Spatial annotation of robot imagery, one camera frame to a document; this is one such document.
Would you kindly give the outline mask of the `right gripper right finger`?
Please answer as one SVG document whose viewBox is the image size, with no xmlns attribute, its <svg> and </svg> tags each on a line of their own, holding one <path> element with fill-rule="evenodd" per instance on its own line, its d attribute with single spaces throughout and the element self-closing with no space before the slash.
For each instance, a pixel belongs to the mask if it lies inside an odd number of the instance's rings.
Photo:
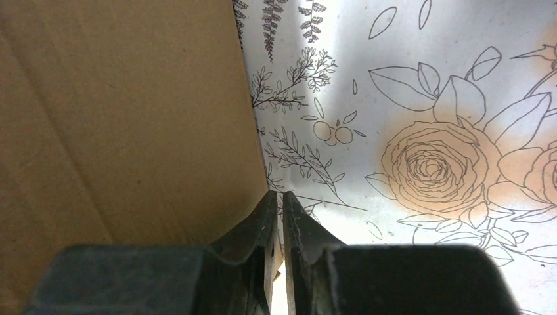
<svg viewBox="0 0 557 315">
<path fill-rule="evenodd" d="M 283 198 L 283 238 L 289 314 L 332 314 L 327 249 L 344 246 L 313 219 L 293 192 Z"/>
</svg>

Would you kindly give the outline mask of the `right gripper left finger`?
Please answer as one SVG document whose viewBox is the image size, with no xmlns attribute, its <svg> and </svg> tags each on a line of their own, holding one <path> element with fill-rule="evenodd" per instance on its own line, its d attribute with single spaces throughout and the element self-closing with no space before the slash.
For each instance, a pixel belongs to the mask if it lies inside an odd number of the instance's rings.
<svg viewBox="0 0 557 315">
<path fill-rule="evenodd" d="M 277 193 L 268 191 L 254 210 L 210 248 L 223 263 L 227 314 L 270 314 L 277 273 Z"/>
</svg>

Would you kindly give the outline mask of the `floral patterned table mat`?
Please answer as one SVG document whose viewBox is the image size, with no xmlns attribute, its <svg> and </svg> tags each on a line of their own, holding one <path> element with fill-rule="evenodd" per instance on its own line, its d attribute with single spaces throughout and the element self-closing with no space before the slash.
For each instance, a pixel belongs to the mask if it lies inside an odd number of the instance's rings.
<svg viewBox="0 0 557 315">
<path fill-rule="evenodd" d="M 346 243 L 466 244 L 556 313 L 555 1 L 234 1 L 270 189 Z"/>
</svg>

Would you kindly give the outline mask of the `brown cardboard box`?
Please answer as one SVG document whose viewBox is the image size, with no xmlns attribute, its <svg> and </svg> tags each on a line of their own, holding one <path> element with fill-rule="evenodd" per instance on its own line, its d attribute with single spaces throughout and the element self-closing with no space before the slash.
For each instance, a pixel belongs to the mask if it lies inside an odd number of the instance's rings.
<svg viewBox="0 0 557 315">
<path fill-rule="evenodd" d="M 74 244 L 216 239 L 267 189 L 230 1 L 1 2 L 1 313 Z"/>
</svg>

